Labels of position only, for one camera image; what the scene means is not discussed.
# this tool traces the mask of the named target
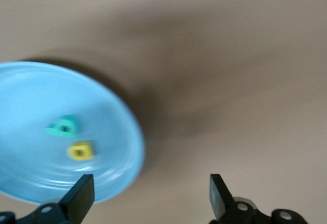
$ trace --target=table surface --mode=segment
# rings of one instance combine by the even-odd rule
[[[210,173],[265,214],[325,223],[327,0],[0,2],[0,62],[94,69],[144,129],[143,172],[85,224],[209,223]]]

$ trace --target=light blue plate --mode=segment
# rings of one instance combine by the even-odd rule
[[[72,137],[49,133],[64,116],[78,121]],[[88,141],[94,156],[67,150]],[[61,66],[0,64],[0,191],[40,204],[63,197],[83,174],[94,174],[95,203],[124,191],[145,157],[140,126],[126,104],[97,81]]]

